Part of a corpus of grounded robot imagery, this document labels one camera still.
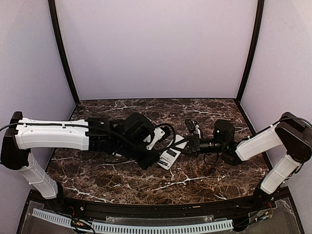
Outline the white remote control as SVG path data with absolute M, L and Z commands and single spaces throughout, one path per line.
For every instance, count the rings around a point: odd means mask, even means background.
M 184 137 L 180 135 L 176 135 L 175 143 L 183 139 Z M 183 150 L 186 144 L 187 142 L 185 141 L 183 143 L 180 143 L 179 145 L 176 145 L 175 147 Z M 172 167 L 172 165 L 175 163 L 175 161 L 177 160 L 180 154 L 181 154 L 181 151 L 170 148 L 160 155 L 160 160 L 157 163 L 160 167 L 164 168 L 165 170 L 169 170 Z

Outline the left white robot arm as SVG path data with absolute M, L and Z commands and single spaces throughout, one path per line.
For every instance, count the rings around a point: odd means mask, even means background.
M 133 113 L 125 120 L 92 117 L 76 121 L 39 121 L 15 112 L 2 141 L 0 161 L 18 171 L 42 197 L 64 205 L 62 185 L 51 179 L 36 161 L 33 148 L 69 148 L 105 152 L 134 159 L 146 170 L 159 159 L 153 151 L 165 133 L 145 116 Z

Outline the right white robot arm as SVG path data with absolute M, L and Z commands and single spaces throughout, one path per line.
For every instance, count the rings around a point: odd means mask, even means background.
M 177 150 L 179 144 L 186 143 L 186 149 L 180 149 L 180 152 L 189 156 L 216 153 L 221 154 L 227 164 L 239 165 L 257 154 L 285 147 L 285 154 L 255 189 L 254 195 L 258 197 L 272 195 L 312 157 L 312 124 L 290 112 L 285 112 L 278 121 L 240 142 L 234 141 L 235 127 L 228 120 L 215 122 L 213 138 L 203 138 L 191 120 L 187 119 L 185 124 L 190 135 L 171 148 Z

